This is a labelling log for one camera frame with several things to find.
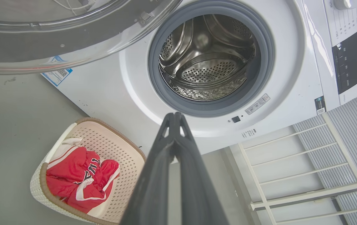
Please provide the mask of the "blue energy label sticker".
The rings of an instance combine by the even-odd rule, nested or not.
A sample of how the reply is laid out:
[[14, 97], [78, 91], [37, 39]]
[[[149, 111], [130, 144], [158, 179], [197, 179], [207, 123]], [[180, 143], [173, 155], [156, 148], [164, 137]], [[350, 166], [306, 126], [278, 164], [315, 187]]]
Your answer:
[[[67, 60], [63, 60], [59, 55], [56, 55], [54, 57], [49, 58], [46, 63], [43, 63], [43, 65], [55, 66], [66, 62]], [[41, 73], [41, 75], [44, 78], [46, 78], [48, 81], [50, 81], [50, 83], [52, 83], [54, 86], [57, 87], [72, 72], [73, 72], [72, 68], [66, 68], [66, 69], [60, 69], [51, 72], [44, 72]]]

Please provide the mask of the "black QR code sticker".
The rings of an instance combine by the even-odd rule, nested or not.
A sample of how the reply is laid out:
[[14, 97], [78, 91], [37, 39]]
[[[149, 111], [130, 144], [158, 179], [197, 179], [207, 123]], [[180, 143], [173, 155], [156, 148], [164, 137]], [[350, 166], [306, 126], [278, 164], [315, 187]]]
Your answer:
[[314, 100], [317, 115], [323, 114], [326, 112], [326, 104], [325, 104], [325, 99], [324, 96], [321, 96], [319, 98], [316, 98]]

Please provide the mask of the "white front-load washing machine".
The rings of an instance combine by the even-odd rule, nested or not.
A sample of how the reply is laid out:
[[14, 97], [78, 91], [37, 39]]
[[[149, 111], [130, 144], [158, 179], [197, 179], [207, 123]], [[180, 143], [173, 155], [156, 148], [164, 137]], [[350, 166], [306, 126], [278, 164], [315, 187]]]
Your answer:
[[[182, 0], [176, 10], [194, 1]], [[201, 153], [312, 118], [317, 115], [314, 100], [321, 96], [326, 111], [357, 98], [357, 84], [338, 93], [332, 53], [332, 47], [357, 32], [357, 7], [338, 10], [334, 0], [236, 1], [255, 10], [267, 23], [274, 41], [272, 72], [243, 108], [209, 118], [182, 113]], [[165, 115], [178, 112], [158, 96], [148, 71], [151, 42], [167, 18], [129, 47], [73, 67], [54, 86], [87, 115], [119, 130], [146, 155]], [[245, 110], [264, 94], [270, 100], [248, 115]], [[240, 117], [237, 123], [231, 121], [235, 116]]]

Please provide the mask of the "round black glass washer door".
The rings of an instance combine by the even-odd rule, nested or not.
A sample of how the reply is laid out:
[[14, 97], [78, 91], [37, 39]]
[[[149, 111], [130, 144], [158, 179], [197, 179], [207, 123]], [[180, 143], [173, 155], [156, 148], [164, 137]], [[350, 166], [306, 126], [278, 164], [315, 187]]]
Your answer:
[[0, 0], [0, 75], [90, 63], [129, 47], [182, 0]]

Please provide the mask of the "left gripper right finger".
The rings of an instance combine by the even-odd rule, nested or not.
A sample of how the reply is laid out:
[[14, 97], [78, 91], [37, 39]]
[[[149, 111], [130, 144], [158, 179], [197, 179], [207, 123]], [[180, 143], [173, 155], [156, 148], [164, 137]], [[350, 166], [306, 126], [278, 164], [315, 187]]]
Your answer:
[[182, 225], [229, 225], [187, 120], [176, 112]]

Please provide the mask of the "black washer control display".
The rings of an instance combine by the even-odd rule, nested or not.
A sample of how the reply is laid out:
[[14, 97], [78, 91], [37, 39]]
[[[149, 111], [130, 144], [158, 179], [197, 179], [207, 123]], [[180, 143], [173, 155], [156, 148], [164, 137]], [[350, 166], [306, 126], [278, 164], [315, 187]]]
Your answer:
[[357, 32], [332, 47], [338, 93], [357, 84]]

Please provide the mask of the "cream perforated laundry basket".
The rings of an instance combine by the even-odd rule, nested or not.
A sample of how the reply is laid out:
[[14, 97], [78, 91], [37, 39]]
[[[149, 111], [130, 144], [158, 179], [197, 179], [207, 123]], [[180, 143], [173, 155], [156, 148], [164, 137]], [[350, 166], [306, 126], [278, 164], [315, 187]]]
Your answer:
[[74, 219], [118, 225], [146, 157], [132, 141], [95, 118], [71, 124], [30, 181], [38, 202]]

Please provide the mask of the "white washer control knob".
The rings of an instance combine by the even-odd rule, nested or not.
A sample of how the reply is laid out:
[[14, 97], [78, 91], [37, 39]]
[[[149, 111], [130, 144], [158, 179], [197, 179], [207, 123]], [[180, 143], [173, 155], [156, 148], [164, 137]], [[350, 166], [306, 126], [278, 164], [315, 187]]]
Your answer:
[[333, 0], [338, 10], [349, 10], [357, 7], [357, 0]]

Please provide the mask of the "white metal frame rack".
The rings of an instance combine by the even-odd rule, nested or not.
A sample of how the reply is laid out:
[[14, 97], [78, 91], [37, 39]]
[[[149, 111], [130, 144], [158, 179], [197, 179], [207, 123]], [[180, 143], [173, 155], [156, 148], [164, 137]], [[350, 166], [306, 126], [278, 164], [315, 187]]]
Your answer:
[[[324, 124], [297, 132], [293, 125], [230, 146], [250, 212], [262, 225], [347, 225], [335, 197], [357, 191], [357, 182], [324, 188], [318, 172], [348, 165], [357, 179], [357, 167], [328, 113]], [[305, 150], [299, 134], [327, 126], [332, 144]], [[307, 153], [338, 144], [345, 163], [315, 169]]]

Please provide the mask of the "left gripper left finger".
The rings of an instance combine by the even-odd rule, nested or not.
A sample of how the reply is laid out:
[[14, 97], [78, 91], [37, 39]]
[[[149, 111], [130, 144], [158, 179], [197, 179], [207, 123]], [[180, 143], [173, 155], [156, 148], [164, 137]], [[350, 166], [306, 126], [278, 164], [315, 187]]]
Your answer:
[[164, 117], [120, 225], [167, 225], [173, 121], [173, 113]]

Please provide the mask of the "grey caution sticker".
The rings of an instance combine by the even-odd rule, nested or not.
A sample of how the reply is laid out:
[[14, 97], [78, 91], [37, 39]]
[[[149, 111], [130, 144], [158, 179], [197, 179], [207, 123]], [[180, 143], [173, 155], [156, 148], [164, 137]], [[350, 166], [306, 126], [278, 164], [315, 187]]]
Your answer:
[[254, 104], [252, 104], [249, 108], [245, 110], [248, 115], [253, 114], [257, 111], [260, 107], [262, 107], [267, 101], [270, 100], [270, 97], [267, 94], [264, 94], [260, 97]]

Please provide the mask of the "grey corrugated panel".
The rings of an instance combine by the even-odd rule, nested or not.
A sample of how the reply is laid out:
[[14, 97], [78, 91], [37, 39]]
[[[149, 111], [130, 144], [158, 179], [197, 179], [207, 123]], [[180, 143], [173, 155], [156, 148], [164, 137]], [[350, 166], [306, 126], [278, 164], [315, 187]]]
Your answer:
[[[328, 116], [344, 142], [351, 158], [357, 167], [357, 98], [339, 108], [328, 112]], [[293, 125], [300, 132], [324, 124], [321, 115]], [[298, 135], [305, 150], [315, 149], [332, 144], [335, 138], [327, 126], [321, 126]], [[314, 169], [327, 168], [346, 162], [338, 144], [324, 147], [307, 153]], [[344, 165], [318, 172], [324, 188], [336, 188], [357, 182], [350, 166]], [[335, 198], [337, 208], [341, 211], [357, 209], [357, 191], [338, 195]], [[357, 225], [357, 212], [342, 216], [347, 225]]]

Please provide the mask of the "perforated steel washer drum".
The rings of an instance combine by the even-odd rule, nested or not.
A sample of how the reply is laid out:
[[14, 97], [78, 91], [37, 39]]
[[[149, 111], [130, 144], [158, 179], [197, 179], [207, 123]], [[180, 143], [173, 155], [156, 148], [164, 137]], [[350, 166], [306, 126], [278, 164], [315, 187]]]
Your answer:
[[207, 14], [176, 27], [159, 54], [167, 86], [192, 101], [215, 101], [247, 80], [259, 46], [250, 29], [232, 17]]

